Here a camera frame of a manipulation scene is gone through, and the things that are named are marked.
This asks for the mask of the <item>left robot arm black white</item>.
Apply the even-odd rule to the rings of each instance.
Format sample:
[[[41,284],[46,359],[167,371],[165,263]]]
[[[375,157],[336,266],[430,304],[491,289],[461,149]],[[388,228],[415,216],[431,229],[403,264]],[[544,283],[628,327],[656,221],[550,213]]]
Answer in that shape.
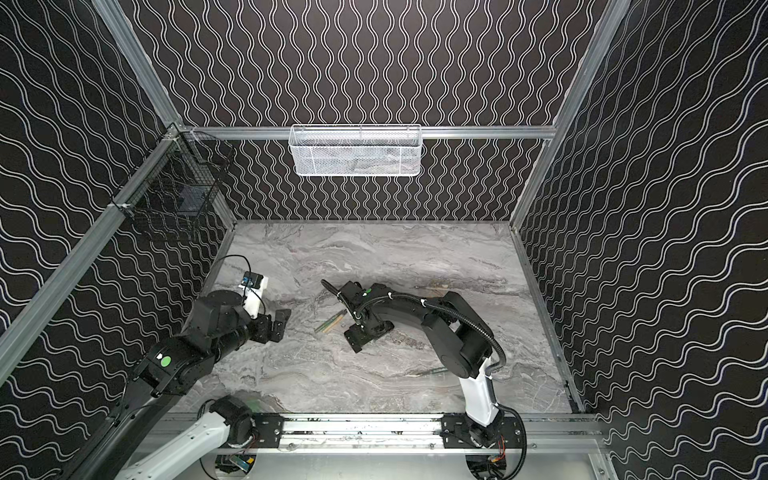
[[[115,479],[155,425],[218,362],[249,341],[281,341],[291,314],[267,313],[253,290],[217,290],[198,298],[187,328],[149,349],[104,423],[59,477]]]

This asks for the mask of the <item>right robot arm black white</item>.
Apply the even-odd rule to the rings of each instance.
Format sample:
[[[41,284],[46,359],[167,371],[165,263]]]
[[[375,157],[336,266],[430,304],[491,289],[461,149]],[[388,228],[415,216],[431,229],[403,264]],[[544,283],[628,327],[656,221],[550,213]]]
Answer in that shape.
[[[375,283],[369,288],[349,281],[332,295],[351,315],[344,336],[353,351],[388,334],[398,324],[419,328],[436,357],[459,379],[465,410],[459,425],[448,426],[446,438],[478,448],[502,449],[502,443],[522,437],[522,427],[506,420],[493,374],[507,364],[506,352],[491,327],[458,293],[421,297]]]

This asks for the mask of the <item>green pen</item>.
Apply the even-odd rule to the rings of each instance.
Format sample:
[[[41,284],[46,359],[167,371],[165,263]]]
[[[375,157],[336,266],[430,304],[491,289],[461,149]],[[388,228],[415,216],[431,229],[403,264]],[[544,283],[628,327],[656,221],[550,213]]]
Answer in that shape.
[[[331,316],[328,320],[324,321],[321,325],[314,329],[316,334],[325,334],[338,325],[346,316],[348,312],[346,310],[340,310]]]

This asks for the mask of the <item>tan pen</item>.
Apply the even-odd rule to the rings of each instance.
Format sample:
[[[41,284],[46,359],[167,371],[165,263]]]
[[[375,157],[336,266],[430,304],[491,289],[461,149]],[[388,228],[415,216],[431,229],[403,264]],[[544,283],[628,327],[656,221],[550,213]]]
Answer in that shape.
[[[335,318],[333,321],[329,321],[321,330],[321,333],[328,333],[329,331],[336,328],[342,321],[344,320],[343,317]]]

